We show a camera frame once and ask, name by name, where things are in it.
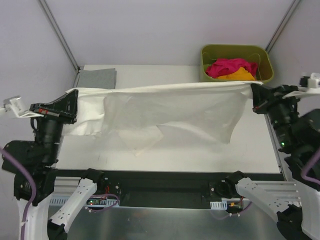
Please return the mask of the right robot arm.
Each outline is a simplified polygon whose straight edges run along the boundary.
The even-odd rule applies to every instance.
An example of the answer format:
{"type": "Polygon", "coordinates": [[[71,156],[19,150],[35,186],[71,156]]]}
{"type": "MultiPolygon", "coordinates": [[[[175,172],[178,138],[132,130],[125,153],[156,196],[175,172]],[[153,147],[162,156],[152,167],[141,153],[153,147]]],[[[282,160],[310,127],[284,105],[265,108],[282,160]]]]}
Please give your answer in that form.
{"type": "Polygon", "coordinates": [[[320,238],[320,110],[298,113],[302,91],[294,85],[269,88],[251,84],[253,112],[269,117],[279,152],[291,171],[301,206],[287,203],[268,193],[243,172],[225,178],[227,198],[250,200],[276,223],[287,240],[320,238]]]}

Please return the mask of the cream white t shirt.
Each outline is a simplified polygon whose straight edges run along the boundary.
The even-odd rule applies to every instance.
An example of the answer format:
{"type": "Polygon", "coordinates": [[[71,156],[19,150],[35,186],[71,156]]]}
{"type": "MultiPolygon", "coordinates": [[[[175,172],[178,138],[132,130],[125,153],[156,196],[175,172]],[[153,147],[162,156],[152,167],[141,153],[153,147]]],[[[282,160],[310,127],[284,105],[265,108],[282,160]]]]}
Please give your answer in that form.
{"type": "Polygon", "coordinates": [[[194,82],[123,89],[78,88],[76,122],[65,136],[117,132],[136,155],[163,138],[161,125],[185,125],[227,144],[256,81],[194,82]]]}

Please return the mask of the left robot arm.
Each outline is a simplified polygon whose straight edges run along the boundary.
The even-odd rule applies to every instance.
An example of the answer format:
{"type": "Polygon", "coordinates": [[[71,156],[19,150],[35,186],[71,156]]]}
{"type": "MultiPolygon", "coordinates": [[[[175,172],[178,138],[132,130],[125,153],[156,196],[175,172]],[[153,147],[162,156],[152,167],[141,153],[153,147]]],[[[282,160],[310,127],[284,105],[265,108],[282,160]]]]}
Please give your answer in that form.
{"type": "Polygon", "coordinates": [[[65,240],[71,224],[94,194],[104,194],[104,173],[92,168],[81,176],[76,190],[52,217],[48,216],[58,169],[58,153],[64,125],[77,121],[78,90],[49,103],[22,106],[15,96],[4,101],[4,109],[18,118],[29,118],[34,140],[13,140],[1,148],[4,171],[14,174],[13,195],[17,200],[21,240],[65,240]]]}

